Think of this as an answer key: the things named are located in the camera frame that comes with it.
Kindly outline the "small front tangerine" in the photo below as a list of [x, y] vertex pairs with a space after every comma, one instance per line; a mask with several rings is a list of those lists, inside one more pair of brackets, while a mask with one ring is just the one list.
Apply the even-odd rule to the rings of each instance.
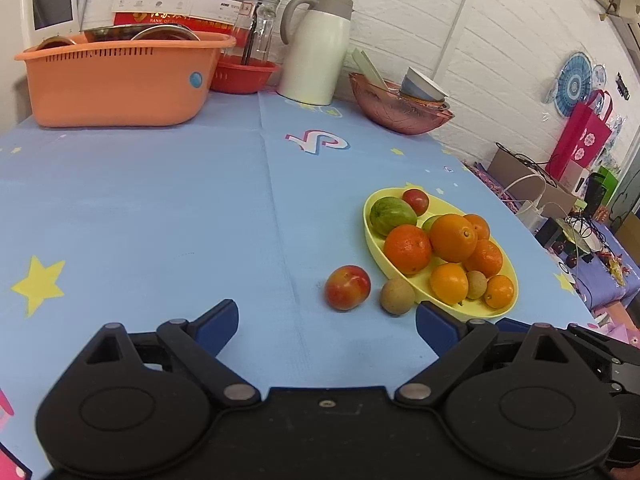
[[498, 274], [487, 282], [483, 299], [491, 309], [501, 310], [512, 304], [514, 295], [515, 287], [510, 278], [506, 275]]

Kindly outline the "brown longan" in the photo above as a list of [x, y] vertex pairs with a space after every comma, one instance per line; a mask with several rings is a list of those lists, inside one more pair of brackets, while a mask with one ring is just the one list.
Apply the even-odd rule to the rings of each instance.
[[414, 296], [413, 288], [402, 278], [388, 280], [378, 296], [381, 308], [393, 316], [408, 313], [414, 306], [414, 300], [416, 300], [416, 296]]
[[488, 281], [486, 276], [480, 271], [469, 271], [466, 274], [469, 282], [469, 290], [466, 298], [469, 300], [477, 300], [485, 295]]

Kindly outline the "yellow orange kumquat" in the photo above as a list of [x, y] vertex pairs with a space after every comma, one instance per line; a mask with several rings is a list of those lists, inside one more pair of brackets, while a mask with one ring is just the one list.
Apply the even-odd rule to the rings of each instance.
[[444, 263], [435, 268], [428, 279], [433, 295], [444, 304], [458, 304], [469, 293], [465, 270], [457, 263]]

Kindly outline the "orange tangerine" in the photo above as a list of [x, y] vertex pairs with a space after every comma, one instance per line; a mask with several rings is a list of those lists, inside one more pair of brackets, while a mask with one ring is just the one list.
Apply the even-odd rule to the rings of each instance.
[[478, 240], [474, 252], [462, 264], [467, 271], [478, 271], [485, 278], [492, 278], [502, 269], [502, 251], [491, 240]]
[[470, 225], [474, 228], [478, 240], [490, 239], [490, 227], [483, 217], [479, 216], [478, 214], [465, 214], [463, 218], [470, 222]]
[[413, 275], [430, 263], [432, 245], [424, 229], [403, 224], [386, 236], [383, 254], [402, 274]]

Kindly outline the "orange tangerine back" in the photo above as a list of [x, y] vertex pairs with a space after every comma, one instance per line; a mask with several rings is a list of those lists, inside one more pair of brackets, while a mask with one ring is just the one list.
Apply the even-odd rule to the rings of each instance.
[[478, 214], [465, 214], [463, 218], [470, 222], [470, 225], [474, 228], [478, 240], [490, 239], [490, 227], [483, 217], [479, 216]]

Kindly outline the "large orange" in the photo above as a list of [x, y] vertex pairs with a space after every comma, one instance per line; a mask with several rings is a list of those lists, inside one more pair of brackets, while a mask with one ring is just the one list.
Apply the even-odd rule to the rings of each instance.
[[477, 235], [469, 220], [460, 214], [443, 214], [428, 232], [433, 252], [442, 260], [462, 263], [474, 252]]

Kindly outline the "green mango front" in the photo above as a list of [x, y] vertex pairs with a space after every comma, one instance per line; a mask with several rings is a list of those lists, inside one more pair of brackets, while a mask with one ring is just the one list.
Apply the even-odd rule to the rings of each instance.
[[440, 218], [439, 214], [435, 214], [434, 216], [431, 216], [430, 218], [426, 219], [424, 221], [424, 223], [422, 224], [422, 230], [428, 234], [429, 232], [431, 232], [431, 228], [433, 226], [433, 224]]

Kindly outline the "green mango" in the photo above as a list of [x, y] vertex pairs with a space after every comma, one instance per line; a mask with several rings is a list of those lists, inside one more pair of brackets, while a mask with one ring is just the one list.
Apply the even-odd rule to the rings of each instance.
[[439, 214], [435, 214], [434, 216], [431, 216], [430, 218], [426, 219], [424, 221], [424, 223], [422, 224], [422, 230], [428, 234], [429, 232], [431, 232], [431, 228], [433, 226], [433, 224], [440, 218]]
[[386, 237], [398, 226], [416, 226], [418, 216], [401, 198], [385, 196], [379, 198], [371, 207], [369, 220], [372, 229]]

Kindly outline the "red plum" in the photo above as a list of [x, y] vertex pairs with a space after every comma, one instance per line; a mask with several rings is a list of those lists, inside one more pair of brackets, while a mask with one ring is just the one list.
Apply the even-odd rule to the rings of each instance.
[[407, 203], [418, 217], [427, 212], [430, 206], [428, 195], [420, 188], [408, 188], [402, 193], [402, 200]]
[[369, 274], [360, 266], [341, 266], [331, 273], [324, 285], [326, 303], [343, 312], [360, 306], [370, 292]]

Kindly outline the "green mango top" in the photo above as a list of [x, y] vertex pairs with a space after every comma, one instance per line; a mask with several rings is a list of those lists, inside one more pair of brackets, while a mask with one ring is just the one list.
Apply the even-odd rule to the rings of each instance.
[[416, 226], [418, 216], [401, 198], [385, 196], [379, 198], [371, 207], [369, 220], [372, 229], [386, 237], [398, 226]]

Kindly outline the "yellow plastic plate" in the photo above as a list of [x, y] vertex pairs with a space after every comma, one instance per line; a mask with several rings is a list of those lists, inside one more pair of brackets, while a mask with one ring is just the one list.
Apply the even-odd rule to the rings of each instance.
[[424, 269], [413, 275], [402, 274], [396, 266], [393, 265], [390, 259], [386, 257], [383, 252], [385, 237], [381, 236], [375, 231], [375, 229], [373, 229], [370, 222], [370, 211], [374, 203], [380, 198], [387, 196], [401, 198], [401, 195], [409, 188], [411, 188], [411, 185], [407, 185], [404, 188], [381, 188], [380, 190], [373, 192], [363, 204], [362, 222], [364, 238], [366, 239], [367, 248], [369, 249], [371, 257], [375, 261], [376, 265], [380, 268], [386, 278], [402, 278], [405, 282], [409, 283], [416, 292], [417, 302], [431, 301], [432, 304], [448, 312], [460, 321], [469, 321], [470, 318], [484, 318], [485, 320], [492, 320], [493, 318], [506, 316], [518, 302], [518, 293], [520, 292], [520, 289], [518, 288], [518, 276], [516, 275], [514, 266], [508, 255], [493, 237], [491, 237], [490, 240], [500, 249], [503, 258], [503, 265], [499, 275], [505, 275], [507, 278], [510, 278], [514, 287], [514, 295], [510, 304], [501, 309], [488, 307], [483, 299], [463, 299], [458, 304], [450, 306], [434, 296], [432, 294], [431, 286], [428, 284], [428, 279], [438, 266], [446, 263], [445, 260], [442, 260], [435, 255], [432, 255], [430, 263]]

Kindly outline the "black power adapter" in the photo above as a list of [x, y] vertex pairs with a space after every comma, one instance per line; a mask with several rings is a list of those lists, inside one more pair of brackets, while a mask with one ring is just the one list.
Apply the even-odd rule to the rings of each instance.
[[535, 234], [535, 238], [543, 248], [555, 254], [562, 254], [567, 238], [562, 226], [555, 219], [548, 218]]

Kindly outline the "white charger plug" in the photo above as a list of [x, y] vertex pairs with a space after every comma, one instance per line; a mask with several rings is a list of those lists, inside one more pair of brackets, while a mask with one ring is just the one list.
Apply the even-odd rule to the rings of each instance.
[[536, 234], [540, 226], [544, 224], [546, 218], [541, 214], [541, 210], [537, 204], [526, 200], [516, 213], [516, 218], [522, 222], [532, 234]]

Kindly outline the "cardboard box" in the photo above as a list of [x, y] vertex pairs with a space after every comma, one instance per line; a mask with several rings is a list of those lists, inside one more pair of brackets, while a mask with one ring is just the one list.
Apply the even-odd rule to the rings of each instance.
[[576, 197], [546, 173], [530, 157], [499, 145], [488, 166], [488, 174], [516, 202], [529, 200], [547, 218], [561, 218], [575, 206]]

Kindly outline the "blue patterned tablecloth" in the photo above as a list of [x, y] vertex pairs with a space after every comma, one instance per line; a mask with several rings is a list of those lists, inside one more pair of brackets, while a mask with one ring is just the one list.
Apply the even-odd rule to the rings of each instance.
[[101, 326], [150, 332], [224, 299], [240, 327], [221, 361], [257, 388], [398, 387], [435, 357], [413, 318], [386, 315], [375, 297], [338, 313], [322, 289], [345, 264], [383, 285], [362, 208], [405, 185], [489, 223], [518, 276], [512, 318], [590, 321], [535, 237], [449, 148], [373, 125], [352, 104], [212, 94], [175, 128], [22, 122], [1, 140], [1, 388], [14, 411], [3, 445], [41, 478], [38, 405]]

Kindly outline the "pink gift bag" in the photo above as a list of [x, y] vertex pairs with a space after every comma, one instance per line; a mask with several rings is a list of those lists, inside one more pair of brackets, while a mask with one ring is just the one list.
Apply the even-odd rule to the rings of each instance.
[[600, 89], [594, 90], [588, 99], [575, 105], [547, 162], [549, 176], [559, 180], [569, 162], [584, 169], [591, 165], [612, 133], [606, 122], [613, 108], [612, 96]]

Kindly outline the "pink glass bowl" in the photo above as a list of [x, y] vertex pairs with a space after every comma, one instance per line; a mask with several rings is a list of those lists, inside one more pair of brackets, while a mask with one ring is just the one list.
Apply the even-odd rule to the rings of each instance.
[[403, 96], [398, 86], [392, 90], [377, 87], [360, 73], [350, 73], [349, 82], [363, 115], [393, 132], [420, 136], [454, 118], [454, 113], [445, 102], [421, 101]]

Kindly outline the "blue white ceramic bowl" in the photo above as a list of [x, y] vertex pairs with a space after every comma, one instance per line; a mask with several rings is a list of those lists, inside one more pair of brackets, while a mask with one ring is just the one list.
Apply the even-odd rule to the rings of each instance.
[[442, 90], [436, 82], [413, 67], [409, 67], [405, 73], [400, 84], [400, 92], [406, 96], [432, 102], [445, 101], [448, 96], [447, 92]]

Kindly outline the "red plastic colander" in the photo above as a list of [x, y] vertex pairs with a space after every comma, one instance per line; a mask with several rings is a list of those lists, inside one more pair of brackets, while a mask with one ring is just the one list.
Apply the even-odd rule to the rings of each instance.
[[252, 94], [265, 87], [270, 77], [280, 70], [278, 64], [251, 60], [242, 64], [238, 56], [224, 56], [216, 66], [210, 88], [229, 94]]

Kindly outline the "orange plastic basket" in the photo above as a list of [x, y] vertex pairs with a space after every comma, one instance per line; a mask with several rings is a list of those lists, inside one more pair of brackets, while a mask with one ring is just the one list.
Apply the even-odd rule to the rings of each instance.
[[187, 122], [203, 107], [221, 51], [235, 39], [200, 32], [195, 40], [89, 42], [29, 48], [30, 105], [41, 127], [163, 127]]

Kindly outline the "green white dish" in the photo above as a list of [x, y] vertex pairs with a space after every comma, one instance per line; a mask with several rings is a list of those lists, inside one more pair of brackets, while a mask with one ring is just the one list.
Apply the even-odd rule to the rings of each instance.
[[352, 59], [370, 84], [383, 90], [388, 89], [384, 78], [378, 72], [378, 69], [374, 66], [366, 52], [360, 49], [354, 49], [352, 50]]

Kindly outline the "white thermos jug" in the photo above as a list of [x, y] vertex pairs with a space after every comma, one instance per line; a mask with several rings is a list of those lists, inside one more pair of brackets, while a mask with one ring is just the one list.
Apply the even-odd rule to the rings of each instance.
[[280, 36], [288, 46], [277, 86], [280, 96], [314, 105], [333, 99], [349, 46], [352, 0], [291, 0]]

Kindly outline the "glass jar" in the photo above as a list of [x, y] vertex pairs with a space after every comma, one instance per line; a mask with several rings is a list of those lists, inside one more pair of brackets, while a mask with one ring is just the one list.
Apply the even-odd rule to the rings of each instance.
[[231, 55], [242, 65], [268, 61], [277, 0], [243, 0], [232, 29], [235, 47]]

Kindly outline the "white appliance with screen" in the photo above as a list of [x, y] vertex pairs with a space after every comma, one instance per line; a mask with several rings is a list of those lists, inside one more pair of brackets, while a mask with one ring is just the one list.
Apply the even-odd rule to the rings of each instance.
[[54, 36], [80, 32], [87, 0], [1, 0], [1, 131], [32, 114], [25, 65], [14, 60], [24, 50]]

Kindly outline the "blue round wall fan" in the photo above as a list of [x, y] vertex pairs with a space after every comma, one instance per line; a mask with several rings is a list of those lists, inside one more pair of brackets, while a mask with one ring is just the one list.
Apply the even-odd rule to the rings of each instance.
[[552, 104], [561, 117], [569, 118], [575, 106], [596, 90], [603, 90], [608, 72], [603, 64], [593, 63], [584, 52], [571, 54], [552, 80], [542, 102]]

